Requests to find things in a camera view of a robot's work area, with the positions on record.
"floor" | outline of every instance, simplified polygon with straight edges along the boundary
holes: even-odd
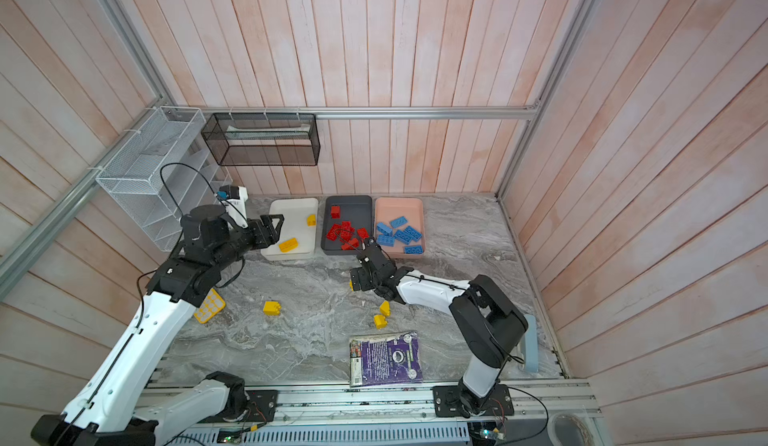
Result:
[[[425,274],[451,279],[494,278],[525,313],[534,313],[534,296],[512,244],[502,211],[491,195],[420,196],[424,201],[427,248],[423,258],[397,260]],[[269,210],[274,198],[249,200],[248,216]],[[320,199],[318,230],[324,199]],[[260,252],[246,255],[243,273],[219,293],[226,308],[201,325],[182,327],[153,375],[163,385],[197,384],[221,370],[247,384],[347,382],[350,336],[377,332],[373,316],[381,299],[353,292],[349,282],[354,256],[325,256],[320,235],[313,258],[269,262]],[[278,317],[265,316],[264,301],[278,301]],[[539,373],[508,364],[502,378],[558,378],[552,343],[538,326]],[[451,316],[421,306],[392,303],[386,331],[416,330],[426,381],[460,378],[469,350]]]

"tray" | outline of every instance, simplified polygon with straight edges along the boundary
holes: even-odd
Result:
[[[286,261],[288,259],[307,259],[315,254],[315,233],[317,226],[307,226],[306,218],[313,214],[317,218],[317,198],[301,198],[298,200],[277,200],[270,206],[270,214],[282,214],[285,217],[280,240],[269,248],[261,250],[261,254],[270,261]],[[284,241],[296,238],[299,245],[288,252],[280,250]]]
[[[331,206],[341,207],[341,218],[331,219]],[[365,228],[368,234],[373,235],[373,200],[370,196],[330,196],[326,200],[326,212],[322,216],[322,239],[320,248],[328,256],[354,255],[355,249],[345,251],[341,249],[340,240],[329,241],[326,234],[333,227],[334,222],[351,221],[355,230]]]
[[[422,234],[420,240],[411,242],[408,246],[421,246],[424,253],[427,252],[426,231],[424,228],[424,203],[418,198],[379,198],[376,200],[376,220],[374,225],[384,222],[389,225],[392,220],[405,216],[408,222],[395,230],[404,230],[408,226]],[[424,256],[424,254],[406,254],[404,251],[406,245],[395,240],[394,246],[382,246],[382,250],[392,258],[413,258]]]

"black mounting plate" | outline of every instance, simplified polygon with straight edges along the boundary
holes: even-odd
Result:
[[[246,416],[239,420],[238,423],[263,423],[272,422],[275,419],[275,408],[277,407],[277,390],[276,389],[255,389],[246,390],[248,393],[249,401],[246,406],[250,410]],[[221,416],[208,416],[201,423],[221,423],[224,419]]]
[[[458,398],[459,386],[435,386],[432,388],[432,399],[435,402],[435,415],[438,418],[457,418],[464,416],[462,403]],[[482,416],[499,416],[502,413],[506,416],[514,414],[512,398],[509,395],[509,388],[504,384],[496,383],[485,400],[485,412],[479,414]]]

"pink tray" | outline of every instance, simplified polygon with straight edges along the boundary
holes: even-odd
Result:
[[[411,242],[408,246],[421,246],[424,253],[427,252],[426,231],[424,230],[424,203],[417,198],[379,198],[376,200],[376,219],[373,221],[374,237],[379,235],[376,225],[384,222],[389,226],[389,222],[405,216],[408,222],[395,230],[404,230],[408,226],[422,234],[422,238],[416,242]],[[423,254],[405,254],[406,245],[395,240],[394,246],[382,246],[392,258],[411,258],[424,256]]]

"black wire mesh basket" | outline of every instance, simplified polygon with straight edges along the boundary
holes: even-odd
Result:
[[[221,166],[316,166],[320,156],[313,114],[214,113],[202,135]]]

